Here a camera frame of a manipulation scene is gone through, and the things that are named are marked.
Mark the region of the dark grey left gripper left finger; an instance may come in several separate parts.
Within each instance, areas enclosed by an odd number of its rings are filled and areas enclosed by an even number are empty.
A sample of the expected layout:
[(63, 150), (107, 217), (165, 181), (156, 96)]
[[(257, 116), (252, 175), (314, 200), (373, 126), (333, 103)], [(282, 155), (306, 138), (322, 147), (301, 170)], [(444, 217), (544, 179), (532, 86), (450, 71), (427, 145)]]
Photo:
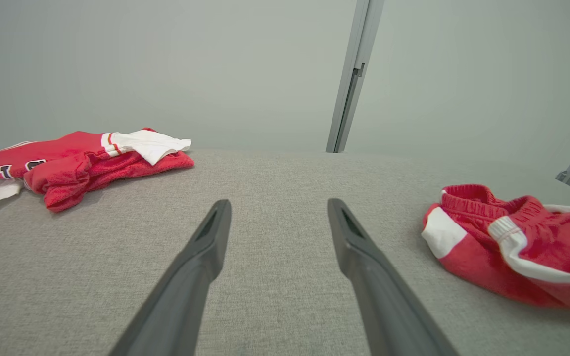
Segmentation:
[(216, 201), (109, 356), (194, 356), (210, 284), (223, 269), (232, 220)]

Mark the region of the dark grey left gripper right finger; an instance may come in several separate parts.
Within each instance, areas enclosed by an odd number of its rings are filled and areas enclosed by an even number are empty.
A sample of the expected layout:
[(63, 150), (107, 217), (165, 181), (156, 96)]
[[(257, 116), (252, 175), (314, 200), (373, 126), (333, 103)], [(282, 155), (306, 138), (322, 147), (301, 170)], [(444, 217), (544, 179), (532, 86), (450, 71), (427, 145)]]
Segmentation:
[(372, 356), (459, 356), (412, 289), (340, 199), (328, 218), (341, 272), (354, 289)]

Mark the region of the red jersey with white sleeves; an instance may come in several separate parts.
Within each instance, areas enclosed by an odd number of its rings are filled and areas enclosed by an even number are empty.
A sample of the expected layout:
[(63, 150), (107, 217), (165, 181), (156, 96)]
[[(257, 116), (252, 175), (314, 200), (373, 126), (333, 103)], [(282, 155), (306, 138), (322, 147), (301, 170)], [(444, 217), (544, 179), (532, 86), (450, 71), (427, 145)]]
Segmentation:
[(0, 150), (0, 201), (23, 188), (59, 213), (84, 195), (116, 180), (147, 177), (194, 165), (192, 141), (144, 128), (133, 133), (77, 131), (48, 141), (27, 141)]

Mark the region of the red Bulls shorts white trim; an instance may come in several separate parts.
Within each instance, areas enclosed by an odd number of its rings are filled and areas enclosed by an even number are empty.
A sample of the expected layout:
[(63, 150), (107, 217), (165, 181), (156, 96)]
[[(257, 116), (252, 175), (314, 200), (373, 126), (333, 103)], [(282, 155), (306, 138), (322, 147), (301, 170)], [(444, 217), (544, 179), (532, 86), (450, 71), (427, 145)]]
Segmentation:
[(570, 308), (570, 206), (449, 185), (425, 213), (421, 235), (439, 263), (467, 282), (518, 302)]

